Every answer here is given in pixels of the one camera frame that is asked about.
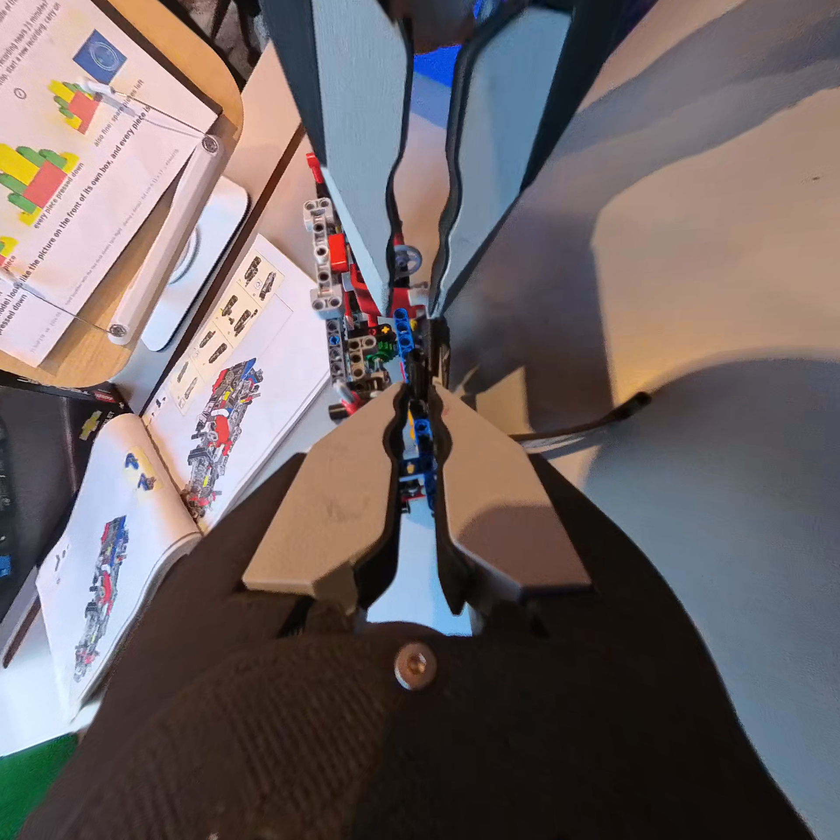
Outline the white stand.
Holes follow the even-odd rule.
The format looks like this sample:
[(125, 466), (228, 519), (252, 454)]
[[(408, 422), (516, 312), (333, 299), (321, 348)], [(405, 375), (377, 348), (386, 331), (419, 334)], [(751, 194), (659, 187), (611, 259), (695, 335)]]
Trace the white stand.
[(122, 295), (110, 341), (163, 350), (191, 310), (249, 208), (246, 190), (223, 175), (223, 142), (205, 134), (175, 187), (163, 225)]

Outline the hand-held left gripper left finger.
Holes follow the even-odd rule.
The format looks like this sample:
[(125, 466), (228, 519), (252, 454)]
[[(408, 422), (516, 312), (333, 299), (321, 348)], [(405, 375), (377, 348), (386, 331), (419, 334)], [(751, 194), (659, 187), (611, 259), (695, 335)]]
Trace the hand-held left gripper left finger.
[(395, 383), (322, 437), (302, 460), (243, 575), (252, 592), (361, 608), (361, 572), (395, 532), (398, 467), (387, 441), (406, 385)]

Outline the wooden document board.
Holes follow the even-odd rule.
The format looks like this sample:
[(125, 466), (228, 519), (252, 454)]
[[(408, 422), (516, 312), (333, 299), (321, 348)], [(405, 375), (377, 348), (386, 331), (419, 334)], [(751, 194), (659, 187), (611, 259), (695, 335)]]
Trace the wooden document board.
[[(189, 80), (190, 87), (219, 107), (216, 121), (205, 134), (214, 135), (223, 142), (228, 161), (243, 122), (243, 105), (232, 71), (202, 36), (163, 3), (105, 3), (150, 41), (178, 70), (178, 75)], [(28, 365), (2, 351), (2, 371), (22, 375), (39, 384), (84, 386), (110, 380), (123, 370), (139, 341), (134, 346), (114, 344), (109, 339), (108, 327), (120, 299), (163, 225), (183, 169), (41, 364)]]

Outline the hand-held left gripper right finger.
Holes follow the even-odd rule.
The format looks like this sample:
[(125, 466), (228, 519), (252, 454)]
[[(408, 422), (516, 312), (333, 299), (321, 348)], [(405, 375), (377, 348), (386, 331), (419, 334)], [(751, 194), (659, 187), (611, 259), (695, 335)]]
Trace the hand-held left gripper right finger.
[(592, 588), (581, 556), (524, 449), (434, 385), (437, 573), (453, 614)]

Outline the open instruction booklet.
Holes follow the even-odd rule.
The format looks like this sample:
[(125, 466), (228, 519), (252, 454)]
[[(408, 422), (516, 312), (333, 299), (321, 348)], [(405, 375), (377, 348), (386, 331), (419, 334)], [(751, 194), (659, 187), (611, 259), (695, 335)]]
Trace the open instruction booklet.
[(313, 280), (257, 236), (146, 411), (107, 421), (37, 591), (59, 703), (97, 693), (163, 578), (328, 383)]

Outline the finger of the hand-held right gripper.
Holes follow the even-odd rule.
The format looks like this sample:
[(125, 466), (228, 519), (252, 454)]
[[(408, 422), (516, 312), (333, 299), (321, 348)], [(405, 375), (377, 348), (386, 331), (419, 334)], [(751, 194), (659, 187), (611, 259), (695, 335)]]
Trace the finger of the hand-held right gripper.
[(430, 317), (443, 316), (457, 284), (520, 196), (572, 21), (568, 7), (499, 7), (460, 50)]
[(379, 309), (392, 300), (393, 181), (406, 146), (413, 57), (403, 22), (376, 1), (311, 3), (332, 200)]

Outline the printed instruction sheet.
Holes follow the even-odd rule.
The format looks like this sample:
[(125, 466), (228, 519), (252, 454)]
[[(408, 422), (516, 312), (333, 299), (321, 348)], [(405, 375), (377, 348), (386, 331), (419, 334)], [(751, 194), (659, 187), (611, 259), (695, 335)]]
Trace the printed instruction sheet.
[(220, 110), (109, 3), (1, 16), (1, 346), (39, 366)]

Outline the toy brick car model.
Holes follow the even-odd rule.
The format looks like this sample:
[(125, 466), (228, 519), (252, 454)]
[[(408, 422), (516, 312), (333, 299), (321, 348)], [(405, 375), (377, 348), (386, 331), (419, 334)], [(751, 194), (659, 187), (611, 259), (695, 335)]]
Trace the toy brick car model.
[(307, 152), (314, 197), (303, 206), (311, 234), (317, 288), (311, 309), (325, 323), (329, 376), (338, 401), (329, 408), (337, 424), (357, 413), (400, 379), (408, 390), (400, 465), (402, 511), (437, 500), (438, 469), (427, 393), (437, 347), (426, 316), (427, 283), (413, 276), (422, 266), (419, 250), (406, 243), (402, 225), (393, 235), (395, 285), (389, 308), (373, 300), (358, 257), (332, 202), (318, 157)]

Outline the green plastic bin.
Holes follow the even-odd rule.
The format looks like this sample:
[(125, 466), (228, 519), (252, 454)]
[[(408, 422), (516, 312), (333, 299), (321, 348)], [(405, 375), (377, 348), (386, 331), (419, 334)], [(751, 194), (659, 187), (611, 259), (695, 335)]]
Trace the green plastic bin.
[(1, 758), (1, 838), (15, 839), (77, 749), (70, 732)]

